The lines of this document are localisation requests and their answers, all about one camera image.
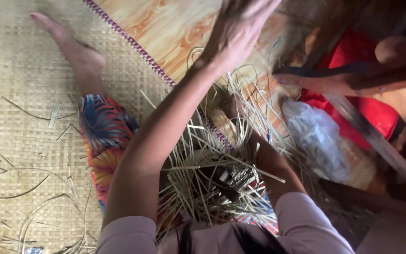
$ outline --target red cloth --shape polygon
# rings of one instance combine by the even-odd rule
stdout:
[[[348,29],[333,50],[324,55],[316,68],[335,68],[355,61],[376,61],[377,42],[367,38],[363,33]],[[391,106],[372,98],[351,97],[347,99],[368,119],[386,140],[392,135],[399,114]],[[300,101],[312,107],[323,109],[339,125],[339,135],[348,138],[357,146],[369,149],[370,144],[352,125],[322,96],[322,94],[302,89]]]

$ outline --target black hair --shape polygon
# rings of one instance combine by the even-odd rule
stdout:
[[[267,238],[266,244],[261,244],[244,228],[233,226],[234,234],[240,247],[245,254],[287,254],[277,238],[264,227],[259,227]],[[184,226],[181,237],[176,232],[178,238],[178,254],[192,254],[192,235],[190,224]]]

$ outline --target woven mat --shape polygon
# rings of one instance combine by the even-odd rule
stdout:
[[[17,240],[24,236],[26,242],[35,241],[26,246],[42,247],[44,253],[61,251],[83,237],[84,226],[87,245],[95,246],[92,237],[98,238],[101,227],[102,214],[87,161],[82,159],[86,153],[81,136],[71,128],[56,141],[70,124],[78,127],[77,114],[57,120],[51,129],[48,120],[35,118],[2,98],[40,118],[50,118],[56,102],[61,103],[59,117],[77,111],[79,93],[73,71],[49,35],[32,23],[32,10],[56,19],[78,40],[106,57],[103,80],[108,94],[139,122],[152,111],[140,90],[157,103],[167,83],[167,77],[141,47],[110,25],[110,20],[89,0],[0,0],[0,160],[1,167],[9,170],[0,175],[0,197],[25,193],[49,176],[28,194],[0,199],[0,246],[4,247],[0,247],[0,253],[19,251],[17,245],[2,242],[3,237]],[[64,182],[68,168],[77,197]],[[27,216],[61,194],[71,199],[52,199],[35,214],[27,231],[26,225],[22,230]],[[74,203],[84,215],[89,195],[84,225]],[[81,253],[92,250],[83,249]]]

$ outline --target pink shirt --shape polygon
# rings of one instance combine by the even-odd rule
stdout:
[[[276,204],[280,236],[277,241],[288,254],[352,254],[347,241],[331,225],[325,214],[305,194],[283,195]],[[259,242],[266,240],[257,226],[230,222],[192,231],[195,254],[242,254],[232,224],[244,227]],[[159,245],[155,241],[155,223],[142,216],[129,216],[110,222],[100,234],[98,254],[177,254],[178,241],[170,232]]]

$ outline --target purple zigzag border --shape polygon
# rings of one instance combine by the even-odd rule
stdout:
[[[93,0],[82,0],[87,6],[89,6],[93,12],[95,12],[100,18],[102,18],[104,21],[106,21],[112,29],[114,29],[116,32],[118,32],[121,36],[123,36],[126,41],[131,45],[133,49],[135,49],[141,56],[142,58],[147,62],[147,64],[156,72],[158,73],[162,80],[166,82],[169,86],[172,88],[176,86],[176,83],[164,72],[163,69],[153,60],[153,58],[142,48],[142,46],[137,43],[134,38],[129,36],[123,29],[114,21],[112,20],[109,15],[107,15],[106,12],[104,12],[101,7],[96,4]],[[229,152],[232,152],[234,150],[233,146],[228,142],[228,140],[225,138],[225,136],[217,129],[216,125],[212,122],[211,119],[206,118],[206,115],[204,112],[199,108],[198,110],[201,118],[203,120],[206,120],[206,123],[209,127],[209,129],[217,136],[219,141],[222,142],[224,146],[228,148]]]

